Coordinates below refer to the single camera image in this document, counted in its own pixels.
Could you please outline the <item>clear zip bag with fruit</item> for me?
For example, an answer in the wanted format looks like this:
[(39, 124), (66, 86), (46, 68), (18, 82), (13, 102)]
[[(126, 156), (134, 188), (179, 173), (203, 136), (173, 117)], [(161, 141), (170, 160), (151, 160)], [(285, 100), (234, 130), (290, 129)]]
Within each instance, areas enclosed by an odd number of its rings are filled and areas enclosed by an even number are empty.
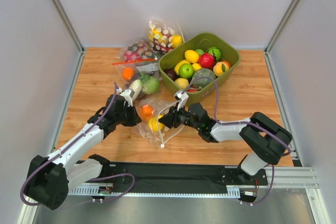
[(159, 122), (159, 119), (168, 113), (170, 107), (177, 101), (169, 102), (159, 98), (146, 98), (136, 106), (141, 122), (132, 128), (132, 132), (147, 139), (152, 144), (164, 148), (165, 144), (182, 131), (184, 125), (177, 128), (168, 128)]

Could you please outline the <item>fake yellow lemon from bag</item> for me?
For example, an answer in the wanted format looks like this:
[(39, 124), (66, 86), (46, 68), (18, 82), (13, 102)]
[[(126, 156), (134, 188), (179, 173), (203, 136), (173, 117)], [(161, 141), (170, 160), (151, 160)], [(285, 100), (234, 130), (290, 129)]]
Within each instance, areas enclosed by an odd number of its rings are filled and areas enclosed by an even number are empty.
[(198, 63), (200, 55), (197, 51), (189, 49), (185, 51), (184, 57), (189, 63), (194, 64)]

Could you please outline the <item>fake red peach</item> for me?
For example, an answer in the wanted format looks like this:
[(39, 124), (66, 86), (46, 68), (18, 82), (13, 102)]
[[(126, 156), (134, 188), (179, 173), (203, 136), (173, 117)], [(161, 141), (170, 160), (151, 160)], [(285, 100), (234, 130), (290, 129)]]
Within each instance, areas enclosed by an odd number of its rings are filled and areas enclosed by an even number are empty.
[(215, 64), (215, 57), (210, 53), (204, 53), (199, 57), (198, 63), (207, 69), (211, 69)]

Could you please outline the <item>fake yellow peach with leaf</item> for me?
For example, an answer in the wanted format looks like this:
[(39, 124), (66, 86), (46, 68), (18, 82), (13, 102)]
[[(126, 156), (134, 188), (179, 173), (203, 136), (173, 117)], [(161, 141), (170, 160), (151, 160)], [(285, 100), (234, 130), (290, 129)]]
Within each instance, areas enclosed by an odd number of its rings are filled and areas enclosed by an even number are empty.
[(219, 77), (226, 73), (229, 69), (230, 68), (227, 64), (225, 64), (223, 61), (220, 61), (213, 67), (213, 72), (216, 77)]

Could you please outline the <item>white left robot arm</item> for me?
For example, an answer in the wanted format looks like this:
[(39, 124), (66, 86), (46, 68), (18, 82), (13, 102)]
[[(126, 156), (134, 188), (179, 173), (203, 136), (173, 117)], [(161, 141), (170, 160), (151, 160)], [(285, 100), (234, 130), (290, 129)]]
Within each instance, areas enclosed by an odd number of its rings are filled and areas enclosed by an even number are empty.
[(80, 164), (77, 162), (118, 125), (132, 127), (141, 122), (133, 101), (131, 90), (109, 96), (106, 105), (91, 116), (70, 141), (46, 157), (35, 156), (20, 189), (22, 202), (55, 210), (65, 201), (69, 191), (83, 183), (119, 177), (112, 173), (109, 160), (100, 155), (91, 155)]

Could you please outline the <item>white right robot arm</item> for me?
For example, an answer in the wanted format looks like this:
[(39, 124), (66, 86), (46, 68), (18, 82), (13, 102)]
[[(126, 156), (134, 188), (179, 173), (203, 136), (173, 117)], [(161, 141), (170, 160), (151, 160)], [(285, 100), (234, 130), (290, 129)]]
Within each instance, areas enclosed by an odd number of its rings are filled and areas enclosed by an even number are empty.
[(250, 176), (267, 165), (277, 165), (283, 156), (291, 153), (291, 133), (261, 112), (240, 121), (224, 122), (211, 118), (200, 103), (194, 103), (187, 110), (178, 105), (170, 107), (159, 122), (170, 129), (180, 125), (192, 127), (208, 143), (245, 141), (252, 152), (243, 158), (239, 167)]

